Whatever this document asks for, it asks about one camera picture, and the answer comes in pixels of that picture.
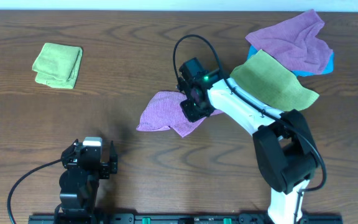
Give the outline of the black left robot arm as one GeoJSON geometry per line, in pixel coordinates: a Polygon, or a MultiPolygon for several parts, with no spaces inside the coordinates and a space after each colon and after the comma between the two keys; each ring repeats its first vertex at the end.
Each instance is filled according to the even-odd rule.
{"type": "Polygon", "coordinates": [[[103,141],[98,137],[75,140],[61,155],[66,171],[60,176],[61,204],[55,209],[54,223],[108,223],[109,216],[95,209],[101,179],[117,173],[117,154],[110,143],[109,160],[101,160],[103,141]]]}

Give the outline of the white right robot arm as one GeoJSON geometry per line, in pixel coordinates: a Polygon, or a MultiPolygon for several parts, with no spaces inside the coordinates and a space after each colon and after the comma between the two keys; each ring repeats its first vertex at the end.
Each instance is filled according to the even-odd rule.
{"type": "Polygon", "coordinates": [[[303,195],[318,167],[315,144],[303,115],[266,105],[222,71],[204,69],[197,58],[180,68],[178,89],[186,95],[180,106],[194,123],[220,110],[251,136],[262,177],[271,188],[268,217],[274,223],[299,223],[303,195]]]}

